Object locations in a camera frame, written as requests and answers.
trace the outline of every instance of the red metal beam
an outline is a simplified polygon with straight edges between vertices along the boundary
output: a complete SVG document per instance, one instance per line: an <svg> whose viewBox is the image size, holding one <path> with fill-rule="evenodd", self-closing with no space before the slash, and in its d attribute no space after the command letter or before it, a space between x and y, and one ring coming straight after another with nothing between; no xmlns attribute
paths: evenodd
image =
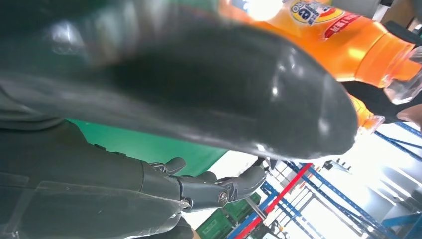
<svg viewBox="0 0 422 239"><path fill-rule="evenodd" d="M267 213L270 213L274 210L280 200L295 186L295 184L299 181L299 179L306 173L306 171L312 166L311 163L306 164L305 166L300 169L298 174L293 178L293 180L283 189L283 191L274 199L274 201L265 209ZM235 237L235 239L243 239L245 238L249 232L251 232L257 225L260 223L262 219L260 217L255 218L251 224L249 224L243 231L239 233Z"/></svg>

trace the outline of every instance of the screw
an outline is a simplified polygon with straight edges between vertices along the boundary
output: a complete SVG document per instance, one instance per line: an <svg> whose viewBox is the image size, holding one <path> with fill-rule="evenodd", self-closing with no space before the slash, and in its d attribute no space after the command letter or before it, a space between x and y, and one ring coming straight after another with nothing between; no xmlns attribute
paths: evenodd
<svg viewBox="0 0 422 239"><path fill-rule="evenodd" d="M226 192L220 193L218 197L218 202L221 204L226 204L228 202L228 194Z"/></svg>
<svg viewBox="0 0 422 239"><path fill-rule="evenodd" d="M188 200L186 200L186 199L182 200L182 207L183 207L183 209L190 208L191 206L192 205L189 203Z"/></svg>

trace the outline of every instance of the gray sleeve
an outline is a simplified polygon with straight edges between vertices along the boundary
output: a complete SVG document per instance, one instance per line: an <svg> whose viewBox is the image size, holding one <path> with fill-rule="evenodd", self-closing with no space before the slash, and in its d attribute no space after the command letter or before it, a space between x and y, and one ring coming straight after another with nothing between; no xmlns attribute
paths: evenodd
<svg viewBox="0 0 422 239"><path fill-rule="evenodd" d="M0 129L43 130L62 121L60 117L44 115L14 101L0 88Z"/></svg>
<svg viewBox="0 0 422 239"><path fill-rule="evenodd" d="M146 239L193 239L194 233L191 226L181 217L177 225L166 233L155 234Z"/></svg>

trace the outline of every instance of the orange plastic bottle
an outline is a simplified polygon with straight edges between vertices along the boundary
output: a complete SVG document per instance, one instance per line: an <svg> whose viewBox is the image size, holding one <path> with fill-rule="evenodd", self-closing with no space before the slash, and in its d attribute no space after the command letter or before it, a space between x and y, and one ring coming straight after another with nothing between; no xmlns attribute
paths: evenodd
<svg viewBox="0 0 422 239"><path fill-rule="evenodd" d="M422 89L422 48L402 41L383 25L324 5L329 0L221 0L219 12L282 35L303 48L338 81L361 81L378 88L395 104ZM360 100L351 97L359 125L381 124Z"/></svg>

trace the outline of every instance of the bottle label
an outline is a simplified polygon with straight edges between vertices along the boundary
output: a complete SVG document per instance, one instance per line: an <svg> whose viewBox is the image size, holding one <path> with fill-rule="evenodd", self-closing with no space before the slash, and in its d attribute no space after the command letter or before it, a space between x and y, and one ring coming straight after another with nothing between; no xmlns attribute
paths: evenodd
<svg viewBox="0 0 422 239"><path fill-rule="evenodd" d="M348 13L344 17L337 20L335 23L333 23L327 31L325 31L325 38L328 39L332 37L334 34L337 34L341 32L343 29L345 29L349 24L356 21L358 18L360 18L360 15Z"/></svg>
<svg viewBox="0 0 422 239"><path fill-rule="evenodd" d="M309 26L332 21L344 14L341 9L314 0L295 0L290 12L294 20Z"/></svg>

